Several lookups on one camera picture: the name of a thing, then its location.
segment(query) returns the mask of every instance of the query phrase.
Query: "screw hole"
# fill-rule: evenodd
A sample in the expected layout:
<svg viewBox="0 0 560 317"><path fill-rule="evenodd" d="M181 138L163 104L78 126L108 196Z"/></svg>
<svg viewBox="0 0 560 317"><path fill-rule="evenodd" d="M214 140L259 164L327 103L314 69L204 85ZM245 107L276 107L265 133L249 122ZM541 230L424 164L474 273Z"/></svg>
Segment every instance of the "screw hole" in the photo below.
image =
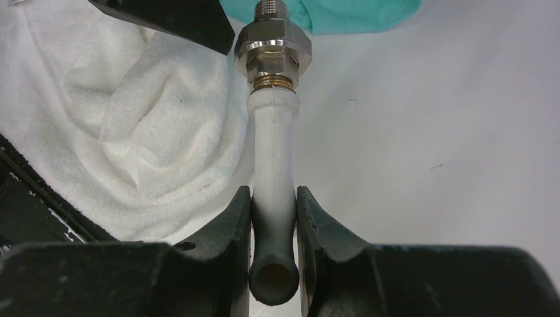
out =
<svg viewBox="0 0 560 317"><path fill-rule="evenodd" d="M177 244L175 244L175 248L181 250L181 251L188 251L188 250L193 250L194 248L196 248L196 244L194 244L193 242L179 242Z"/></svg>

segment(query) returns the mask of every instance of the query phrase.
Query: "threaded metal stem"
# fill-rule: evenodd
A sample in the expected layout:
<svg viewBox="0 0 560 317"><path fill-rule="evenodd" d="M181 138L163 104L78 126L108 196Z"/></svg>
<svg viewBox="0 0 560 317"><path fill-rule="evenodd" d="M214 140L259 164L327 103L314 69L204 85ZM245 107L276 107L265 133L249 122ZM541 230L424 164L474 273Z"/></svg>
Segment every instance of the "threaded metal stem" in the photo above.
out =
<svg viewBox="0 0 560 317"><path fill-rule="evenodd" d="M279 87L289 90L294 89L292 82L288 78L278 75L266 75L257 78L253 83L253 91L272 87Z"/></svg>
<svg viewBox="0 0 560 317"><path fill-rule="evenodd" d="M288 19L288 7L282 0L261 0L255 7L255 18L266 15Z"/></svg>

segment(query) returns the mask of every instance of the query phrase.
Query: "rubber tube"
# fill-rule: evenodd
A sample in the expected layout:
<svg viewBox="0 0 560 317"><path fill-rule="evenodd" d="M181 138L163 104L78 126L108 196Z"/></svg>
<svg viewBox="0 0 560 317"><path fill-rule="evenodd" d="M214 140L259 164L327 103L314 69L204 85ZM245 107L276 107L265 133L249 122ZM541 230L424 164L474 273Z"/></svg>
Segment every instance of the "rubber tube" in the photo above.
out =
<svg viewBox="0 0 560 317"><path fill-rule="evenodd" d="M289 89L265 88L248 99L255 119L255 184L251 219L255 253L249 287L267 305L286 303L298 289L293 233L296 196L292 176L292 121L299 98Z"/></svg>

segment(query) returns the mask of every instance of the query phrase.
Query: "white towel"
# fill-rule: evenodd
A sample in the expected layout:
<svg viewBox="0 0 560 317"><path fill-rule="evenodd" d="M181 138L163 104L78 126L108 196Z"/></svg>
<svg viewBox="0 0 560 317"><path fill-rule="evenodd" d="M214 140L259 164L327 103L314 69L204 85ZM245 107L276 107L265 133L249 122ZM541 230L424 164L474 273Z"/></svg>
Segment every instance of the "white towel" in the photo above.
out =
<svg viewBox="0 0 560 317"><path fill-rule="evenodd" d="M231 56L87 1L18 3L0 37L0 132L111 235L165 239L231 181L248 95Z"/></svg>

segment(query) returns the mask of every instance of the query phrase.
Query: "silver nut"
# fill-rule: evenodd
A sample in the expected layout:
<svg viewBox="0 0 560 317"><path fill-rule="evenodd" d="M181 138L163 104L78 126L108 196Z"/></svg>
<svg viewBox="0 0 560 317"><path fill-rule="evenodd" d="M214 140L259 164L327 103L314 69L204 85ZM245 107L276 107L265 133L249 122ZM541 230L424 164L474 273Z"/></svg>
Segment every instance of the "silver nut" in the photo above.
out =
<svg viewBox="0 0 560 317"><path fill-rule="evenodd" d="M283 53L289 58L283 58L283 68L279 66L280 59L270 58L272 55L262 55L259 61L253 61L261 54L271 52ZM312 61L311 40L297 24L283 19L258 20L245 26L234 48L234 62L239 71L247 77L249 83L263 75L282 75L292 80L294 88L298 78L303 75ZM291 63L297 67L297 72L291 68Z"/></svg>

